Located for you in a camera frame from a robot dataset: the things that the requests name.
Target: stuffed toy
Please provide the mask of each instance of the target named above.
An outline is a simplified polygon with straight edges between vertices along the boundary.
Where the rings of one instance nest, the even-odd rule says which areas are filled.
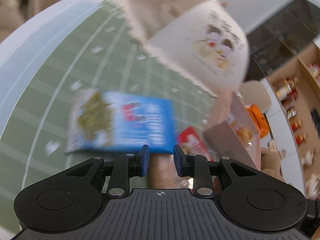
[[[315,173],[312,173],[310,176],[310,179],[306,182],[306,198],[313,199],[320,194],[320,175],[316,175]]]
[[[302,166],[311,167],[314,161],[317,160],[317,151],[316,149],[311,153],[311,151],[307,151],[306,155],[301,158]]]
[[[275,179],[285,182],[280,174],[281,157],[278,152],[261,148],[261,171]]]
[[[286,150],[278,150],[277,149],[277,145],[276,145],[276,142],[275,140],[270,140],[268,142],[268,148],[270,151],[273,151],[273,152],[277,152],[279,155],[280,155],[280,159],[283,160],[283,158],[286,156],[287,154],[287,151]]]

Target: red label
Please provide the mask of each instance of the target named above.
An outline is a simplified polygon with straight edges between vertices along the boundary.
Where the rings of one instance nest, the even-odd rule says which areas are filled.
[[[205,156],[207,160],[213,161],[208,153],[208,149],[203,141],[198,136],[196,130],[193,127],[188,127],[178,136],[179,144],[185,147],[189,147],[193,154],[199,154]]]
[[[134,115],[134,104],[122,105],[123,117],[126,121],[136,121],[137,117]]]

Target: cookie package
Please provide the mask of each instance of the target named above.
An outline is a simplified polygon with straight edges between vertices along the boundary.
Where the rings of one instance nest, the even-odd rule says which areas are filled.
[[[80,90],[68,122],[67,151],[170,153],[176,144],[169,100],[117,91]]]

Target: shelf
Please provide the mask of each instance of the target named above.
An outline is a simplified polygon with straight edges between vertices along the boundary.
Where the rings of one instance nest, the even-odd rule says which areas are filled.
[[[285,149],[287,151],[285,158],[281,160],[282,176],[287,183],[290,183],[305,195],[303,168],[300,164],[298,146],[295,142],[294,134],[290,129],[289,120],[286,117],[285,110],[281,107],[281,103],[276,98],[272,85],[269,82],[262,83],[268,91],[272,107],[274,108],[266,113],[270,130],[278,149]]]
[[[318,131],[311,117],[313,109],[320,113],[320,84],[308,69],[308,66],[313,63],[320,63],[320,50],[314,43],[267,77],[267,80],[272,85],[276,85],[288,76],[296,75],[299,77],[299,82],[296,84],[299,95],[294,106],[297,116],[293,120],[302,119],[303,126],[295,132],[290,129],[293,140],[295,140],[295,136],[301,133],[308,133],[306,143],[302,143],[299,146],[296,145],[299,158],[303,158],[307,151],[313,152],[315,148],[320,150]],[[311,167],[303,170],[305,181],[310,178],[312,173],[319,173],[319,170],[320,159],[316,160]]]
[[[311,74],[308,66],[314,63],[320,63],[320,50],[313,43],[304,49],[299,55],[298,59],[301,62],[301,72],[305,79],[308,81],[310,87],[317,96],[317,99],[320,99],[320,84]]]

